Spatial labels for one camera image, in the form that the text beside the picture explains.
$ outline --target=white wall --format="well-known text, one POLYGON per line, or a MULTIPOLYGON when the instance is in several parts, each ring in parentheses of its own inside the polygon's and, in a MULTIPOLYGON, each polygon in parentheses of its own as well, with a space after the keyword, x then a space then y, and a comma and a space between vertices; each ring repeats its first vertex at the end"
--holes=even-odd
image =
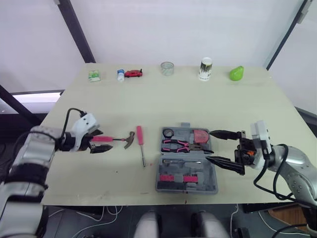
POLYGON ((266 66, 301 0, 73 0, 97 62, 266 66))
POLYGON ((84 64, 53 0, 1 0, 0 35, 9 92, 65 89, 84 64))
POLYGON ((317 114, 317 1, 269 70, 296 107, 317 114))

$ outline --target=green object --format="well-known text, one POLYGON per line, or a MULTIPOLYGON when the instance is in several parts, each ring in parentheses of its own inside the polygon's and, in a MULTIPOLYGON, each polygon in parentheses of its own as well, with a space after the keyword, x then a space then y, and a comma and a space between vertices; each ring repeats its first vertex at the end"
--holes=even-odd
POLYGON ((89 82, 96 82, 96 81, 100 81, 100 80, 101 80, 101 77, 100 77, 99 70, 89 71, 89 74, 88 74, 88 81, 89 82))
POLYGON ((242 66, 236 67, 230 71, 230 79, 232 81, 239 81, 243 77, 244 68, 242 66))

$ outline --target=pink screwdriver handle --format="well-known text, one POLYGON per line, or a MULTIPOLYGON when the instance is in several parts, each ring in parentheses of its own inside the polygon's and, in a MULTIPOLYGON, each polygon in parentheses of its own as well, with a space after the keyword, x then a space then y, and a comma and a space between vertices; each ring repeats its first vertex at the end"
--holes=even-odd
POLYGON ((137 126, 137 137, 138 137, 139 145, 143 145, 143 132, 142 132, 142 127, 140 125, 137 126))
POLYGON ((113 137, 111 136, 94 136, 92 142, 111 142, 113 137))

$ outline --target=beige table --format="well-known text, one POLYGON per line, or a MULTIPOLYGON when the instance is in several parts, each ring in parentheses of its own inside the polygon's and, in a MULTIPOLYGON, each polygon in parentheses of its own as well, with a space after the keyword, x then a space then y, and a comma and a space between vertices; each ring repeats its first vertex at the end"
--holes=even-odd
MULTIPOLYGON (((246 67, 244 78, 230 81, 230 67, 214 67, 211 80, 201 82, 197 67, 176 67, 172 76, 162 76, 158 66, 87 64, 66 89, 43 125, 62 128, 68 108, 91 112, 105 135, 126 137, 142 125, 147 166, 142 167, 135 141, 127 150, 122 142, 102 154, 57 152, 48 174, 49 189, 43 202, 51 205, 149 205, 264 203, 278 201, 253 186, 259 171, 246 168, 246 175, 216 168, 217 195, 158 193, 155 190, 161 127, 180 126, 209 130, 246 130, 264 119, 272 144, 286 143, 304 151, 317 165, 317 140, 269 73, 246 67), (144 76, 116 80, 116 70, 143 68, 144 76), (102 81, 89 83, 88 71, 99 69, 102 81)), ((71 113, 68 129, 79 118, 71 113)), ((234 158, 236 141, 211 138, 215 155, 234 158)), ((260 184, 272 188, 273 172, 260 184)), ((278 191, 288 194, 283 179, 278 191)))

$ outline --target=red toy car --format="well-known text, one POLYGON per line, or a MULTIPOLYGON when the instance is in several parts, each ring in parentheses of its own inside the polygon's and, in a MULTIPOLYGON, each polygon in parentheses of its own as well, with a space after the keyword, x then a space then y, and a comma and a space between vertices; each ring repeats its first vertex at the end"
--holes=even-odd
POLYGON ((143 73, 142 73, 142 69, 140 70, 131 70, 131 71, 126 71, 125 74, 124 74, 124 77, 140 77, 142 76, 143 73))

